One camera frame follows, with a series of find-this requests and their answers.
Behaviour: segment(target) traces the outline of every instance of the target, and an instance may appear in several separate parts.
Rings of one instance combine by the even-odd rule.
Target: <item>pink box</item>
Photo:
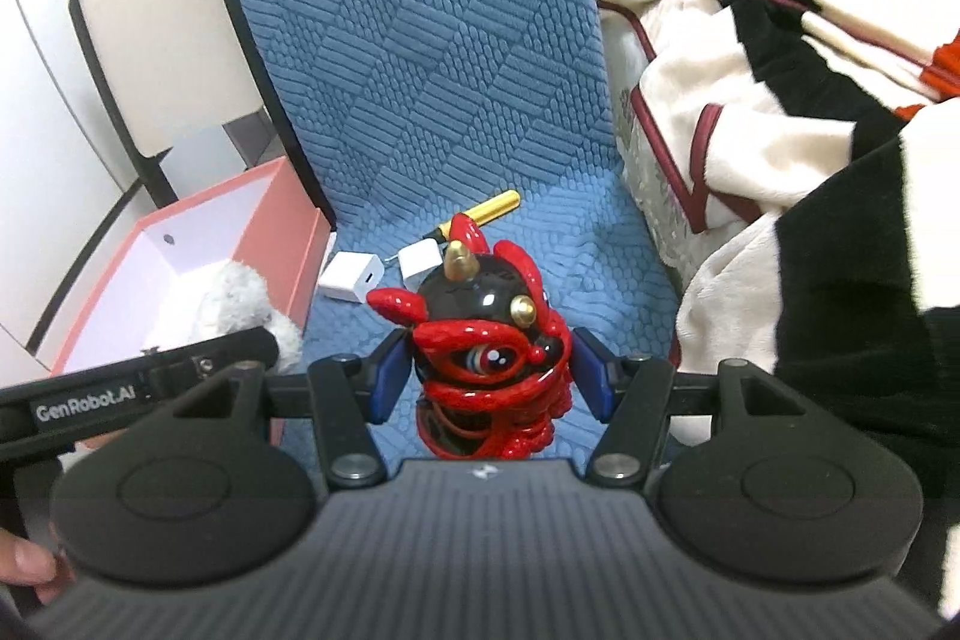
[[[302,329],[329,239],[328,220],[286,158],[157,210],[113,256],[53,374],[189,343],[205,282],[229,260],[256,269],[272,306]]]

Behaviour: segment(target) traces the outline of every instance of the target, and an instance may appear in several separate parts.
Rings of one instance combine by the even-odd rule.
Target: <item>red and black toy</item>
[[[368,304],[412,330],[424,384],[416,427],[441,458],[527,458],[553,441],[570,396],[570,331],[536,263],[502,239],[491,252],[456,215],[443,266],[416,293],[378,289]]]

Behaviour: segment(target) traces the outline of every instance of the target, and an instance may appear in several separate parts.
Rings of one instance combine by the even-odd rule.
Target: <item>gray ribbed surface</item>
[[[726,581],[635,495],[563,461],[407,462],[335,496],[296,550],[213,588],[94,581],[35,619],[50,640],[913,640],[936,618],[889,581],[821,595]]]

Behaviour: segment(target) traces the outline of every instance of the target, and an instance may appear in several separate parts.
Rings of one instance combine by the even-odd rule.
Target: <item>human hand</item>
[[[0,528],[0,582],[12,586],[34,586],[46,605],[72,584],[73,573],[63,555],[24,540]]]

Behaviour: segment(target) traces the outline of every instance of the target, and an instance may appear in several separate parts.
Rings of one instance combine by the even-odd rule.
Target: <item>white cube charger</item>
[[[331,299],[363,303],[382,279],[383,262],[378,256],[341,251],[320,274],[317,290]]]
[[[424,278],[443,263],[443,256],[435,239],[421,239],[401,249],[397,261],[406,290],[416,290]]]

